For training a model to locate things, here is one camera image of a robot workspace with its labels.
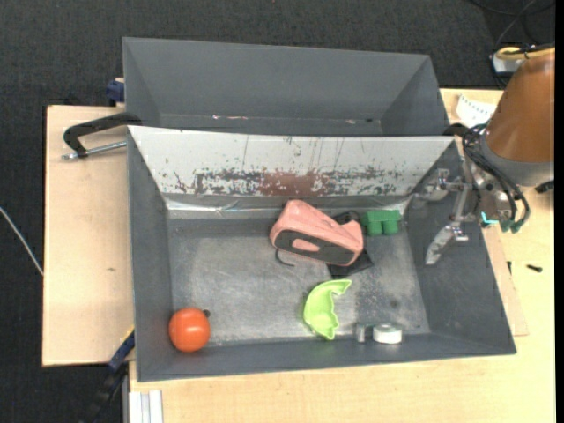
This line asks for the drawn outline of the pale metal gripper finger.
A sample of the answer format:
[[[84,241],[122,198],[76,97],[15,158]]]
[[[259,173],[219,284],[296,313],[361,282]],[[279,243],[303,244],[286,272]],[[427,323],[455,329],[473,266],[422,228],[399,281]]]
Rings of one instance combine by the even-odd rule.
[[[448,169],[435,169],[428,174],[413,193],[413,203],[438,202],[449,194],[447,179],[450,171]]]
[[[469,237],[464,233],[460,226],[446,225],[437,233],[428,246],[425,264],[436,264],[440,260],[444,250],[452,242],[467,242],[468,240]]]

